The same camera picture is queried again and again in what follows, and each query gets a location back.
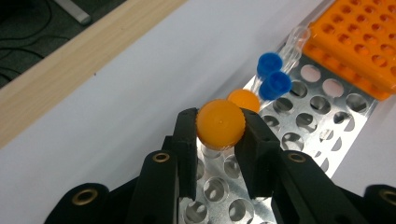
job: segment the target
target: brass insert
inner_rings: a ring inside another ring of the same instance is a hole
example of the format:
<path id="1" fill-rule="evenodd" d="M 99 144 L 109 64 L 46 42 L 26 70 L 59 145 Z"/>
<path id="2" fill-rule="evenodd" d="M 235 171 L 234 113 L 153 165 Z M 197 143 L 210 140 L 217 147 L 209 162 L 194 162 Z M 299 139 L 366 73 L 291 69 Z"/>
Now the brass insert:
<path id="1" fill-rule="evenodd" d="M 73 196 L 72 203 L 75 205 L 85 205 L 91 203 L 97 196 L 98 191 L 96 189 L 84 189 Z"/>
<path id="2" fill-rule="evenodd" d="M 163 153 L 163 152 L 157 153 L 152 157 L 152 159 L 156 162 L 165 162 L 168 161 L 169 158 L 170 156 L 167 153 Z"/>
<path id="3" fill-rule="evenodd" d="M 386 202 L 396 206 L 396 192 L 388 189 L 381 189 L 379 191 L 379 196 Z"/>
<path id="4" fill-rule="evenodd" d="M 288 158 L 291 161 L 295 161 L 295 162 L 305 162 L 306 158 L 300 154 L 297 153 L 289 153 L 288 154 Z"/>

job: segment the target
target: perforated metal plate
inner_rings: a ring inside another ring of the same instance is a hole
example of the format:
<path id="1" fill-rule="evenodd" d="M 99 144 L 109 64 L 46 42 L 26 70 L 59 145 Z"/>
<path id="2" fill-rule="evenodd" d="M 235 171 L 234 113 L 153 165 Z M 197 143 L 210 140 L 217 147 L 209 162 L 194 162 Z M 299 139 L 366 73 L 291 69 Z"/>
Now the perforated metal plate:
<path id="1" fill-rule="evenodd" d="M 305 56 L 290 77 L 292 90 L 265 107 L 262 118 L 284 150 L 310 155 L 331 177 L 377 101 Z M 197 147 L 197 198 L 180 199 L 179 223 L 276 223 L 271 198 L 249 199 L 233 148 L 206 156 L 199 140 Z"/>
<path id="2" fill-rule="evenodd" d="M 284 150 L 314 158 L 332 177 L 377 100 L 309 58 L 290 71 L 292 90 L 262 111 Z"/>
<path id="3" fill-rule="evenodd" d="M 271 199 L 250 200 L 233 148 L 206 156 L 198 142 L 197 197 L 181 199 L 179 223 L 276 223 Z"/>

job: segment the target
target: white surface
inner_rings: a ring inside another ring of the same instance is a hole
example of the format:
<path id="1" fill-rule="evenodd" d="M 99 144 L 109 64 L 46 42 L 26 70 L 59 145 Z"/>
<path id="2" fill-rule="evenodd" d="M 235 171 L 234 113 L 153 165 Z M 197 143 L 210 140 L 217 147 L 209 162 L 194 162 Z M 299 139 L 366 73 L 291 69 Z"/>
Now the white surface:
<path id="1" fill-rule="evenodd" d="M 179 111 L 242 88 L 259 56 L 318 3 L 182 6 L 0 150 L 0 223 L 42 223 L 77 185 L 114 189 L 137 176 L 146 155 L 172 134 Z"/>
<path id="2" fill-rule="evenodd" d="M 369 185 L 396 188 L 396 97 L 379 103 L 332 176 L 334 183 L 359 195 Z"/>

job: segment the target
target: wooden board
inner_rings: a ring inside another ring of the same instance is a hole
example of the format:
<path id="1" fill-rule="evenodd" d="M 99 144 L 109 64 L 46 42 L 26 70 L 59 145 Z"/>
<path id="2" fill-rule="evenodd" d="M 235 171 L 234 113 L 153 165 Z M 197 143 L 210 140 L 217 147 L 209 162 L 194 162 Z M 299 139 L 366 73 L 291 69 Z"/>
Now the wooden board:
<path id="1" fill-rule="evenodd" d="M 0 90 L 0 148 L 186 0 L 128 0 Z"/>

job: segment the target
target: blue cap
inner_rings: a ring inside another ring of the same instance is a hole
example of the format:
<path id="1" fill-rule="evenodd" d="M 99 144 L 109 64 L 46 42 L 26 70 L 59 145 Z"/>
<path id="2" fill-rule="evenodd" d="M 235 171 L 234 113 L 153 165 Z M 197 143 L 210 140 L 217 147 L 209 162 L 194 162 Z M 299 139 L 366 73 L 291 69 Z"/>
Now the blue cap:
<path id="1" fill-rule="evenodd" d="M 257 64 L 257 75 L 260 79 L 266 79 L 271 73 L 282 68 L 282 59 L 277 53 L 264 53 Z"/>
<path id="2" fill-rule="evenodd" d="M 271 73 L 260 85 L 259 95 L 263 100 L 276 100 L 291 90 L 291 80 L 288 75 L 277 71 Z"/>

